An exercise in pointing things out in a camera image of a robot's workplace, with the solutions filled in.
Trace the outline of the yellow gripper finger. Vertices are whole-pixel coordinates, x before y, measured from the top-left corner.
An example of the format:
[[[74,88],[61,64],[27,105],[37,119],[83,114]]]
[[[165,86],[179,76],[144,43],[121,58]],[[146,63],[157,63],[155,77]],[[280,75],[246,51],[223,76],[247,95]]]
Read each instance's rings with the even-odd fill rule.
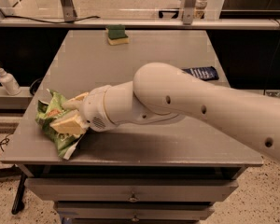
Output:
[[[69,109],[69,110],[79,109],[80,105],[82,104],[84,98],[87,95],[88,95],[88,93],[84,92],[74,98],[71,98],[71,99],[65,101],[62,104],[63,109]]]
[[[88,129],[88,124],[82,120],[77,110],[72,110],[57,118],[49,126],[57,133],[71,135],[82,135]]]

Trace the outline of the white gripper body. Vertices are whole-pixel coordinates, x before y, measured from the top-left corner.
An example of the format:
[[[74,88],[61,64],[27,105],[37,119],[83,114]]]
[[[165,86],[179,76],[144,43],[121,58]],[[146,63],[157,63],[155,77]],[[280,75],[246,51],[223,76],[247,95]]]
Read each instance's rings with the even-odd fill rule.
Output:
[[[105,111],[105,94],[110,88],[110,85],[95,88],[83,99],[79,107],[82,119],[96,132],[109,131],[117,127]]]

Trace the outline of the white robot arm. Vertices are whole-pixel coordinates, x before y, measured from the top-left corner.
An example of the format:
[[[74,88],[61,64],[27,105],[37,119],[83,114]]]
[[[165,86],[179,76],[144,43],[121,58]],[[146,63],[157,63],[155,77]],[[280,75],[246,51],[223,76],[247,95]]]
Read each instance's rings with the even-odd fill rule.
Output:
[[[121,124],[199,119],[280,162],[280,99],[202,81],[167,63],[148,63],[133,80],[106,85],[62,104],[57,133],[104,132]]]

